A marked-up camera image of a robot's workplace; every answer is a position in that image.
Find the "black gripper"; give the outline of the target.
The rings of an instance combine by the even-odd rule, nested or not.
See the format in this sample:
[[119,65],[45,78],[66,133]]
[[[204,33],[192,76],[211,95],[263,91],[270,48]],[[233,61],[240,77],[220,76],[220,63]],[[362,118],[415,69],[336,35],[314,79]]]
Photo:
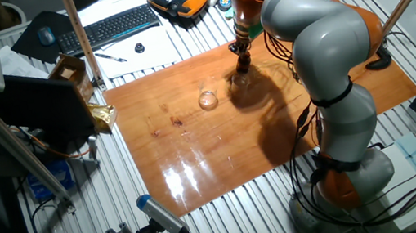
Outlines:
[[241,40],[235,40],[234,42],[232,42],[228,46],[228,49],[233,54],[236,54],[238,56],[242,56],[242,55],[245,55],[248,52],[248,50],[251,48],[250,46],[251,46],[251,42],[248,38],[246,38],[246,39],[241,38]]

